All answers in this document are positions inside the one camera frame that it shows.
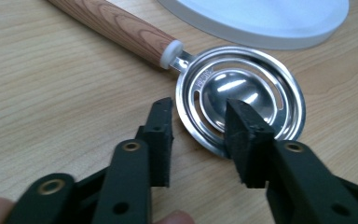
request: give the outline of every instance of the spoon handle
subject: spoon handle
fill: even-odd
[[[165,69],[169,67],[168,61],[182,51],[182,43],[174,37],[105,0],[49,2],[92,30]]]

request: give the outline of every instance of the stainless steel spoon bowl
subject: stainless steel spoon bowl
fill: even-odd
[[[184,53],[172,64],[182,72],[176,86],[179,116],[191,135],[227,157],[222,133],[227,98],[251,105],[274,128],[276,139],[297,139],[304,127],[305,101],[288,69],[255,49],[220,47]]]

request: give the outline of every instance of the wood grain surface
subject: wood grain surface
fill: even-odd
[[[191,54],[229,45],[180,21],[156,0],[111,0],[185,44]],[[264,50],[295,75],[307,104],[300,141],[358,184],[358,0],[321,45]],[[0,196],[17,200],[37,178],[80,180],[133,138],[150,106],[174,97],[177,74],[97,35],[46,0],[0,0]],[[172,183],[153,189],[153,216],[175,209],[197,223],[273,223],[263,189],[240,184],[231,161],[187,133],[173,110]]]
[[[175,38],[105,0],[49,0],[92,30],[159,66]]]

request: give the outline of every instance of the hand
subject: hand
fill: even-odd
[[[8,199],[0,198],[0,224],[4,223],[6,216],[13,208],[14,203]],[[182,211],[175,211],[156,222],[155,224],[194,224],[193,218]]]

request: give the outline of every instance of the white plate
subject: white plate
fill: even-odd
[[[158,0],[211,35],[262,49],[304,49],[324,42],[345,21],[349,0]]]

